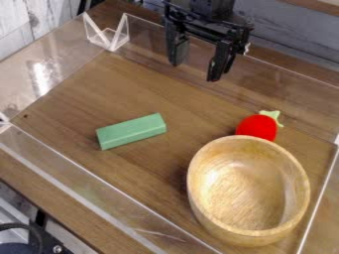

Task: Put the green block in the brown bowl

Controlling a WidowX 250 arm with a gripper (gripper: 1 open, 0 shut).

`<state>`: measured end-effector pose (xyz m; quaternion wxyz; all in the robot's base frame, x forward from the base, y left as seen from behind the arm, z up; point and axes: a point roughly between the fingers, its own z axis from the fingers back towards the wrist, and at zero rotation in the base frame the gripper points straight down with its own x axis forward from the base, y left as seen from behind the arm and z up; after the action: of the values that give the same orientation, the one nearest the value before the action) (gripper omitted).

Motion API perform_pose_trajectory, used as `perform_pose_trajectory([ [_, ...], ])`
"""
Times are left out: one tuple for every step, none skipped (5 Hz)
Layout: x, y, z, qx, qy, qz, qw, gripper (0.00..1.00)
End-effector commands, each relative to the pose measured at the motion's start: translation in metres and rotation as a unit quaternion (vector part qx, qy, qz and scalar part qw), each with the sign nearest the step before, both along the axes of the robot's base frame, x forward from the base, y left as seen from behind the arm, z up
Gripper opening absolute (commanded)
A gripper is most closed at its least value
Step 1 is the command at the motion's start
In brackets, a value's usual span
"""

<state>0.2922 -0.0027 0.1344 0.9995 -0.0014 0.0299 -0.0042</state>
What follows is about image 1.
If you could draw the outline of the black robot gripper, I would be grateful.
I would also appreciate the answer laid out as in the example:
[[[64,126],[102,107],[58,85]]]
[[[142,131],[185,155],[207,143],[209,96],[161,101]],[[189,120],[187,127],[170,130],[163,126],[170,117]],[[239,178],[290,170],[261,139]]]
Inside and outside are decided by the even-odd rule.
[[[207,81],[218,81],[234,64],[238,54],[250,47],[254,23],[234,11],[237,0],[163,0],[167,57],[178,66],[189,56],[190,36],[217,44]]]

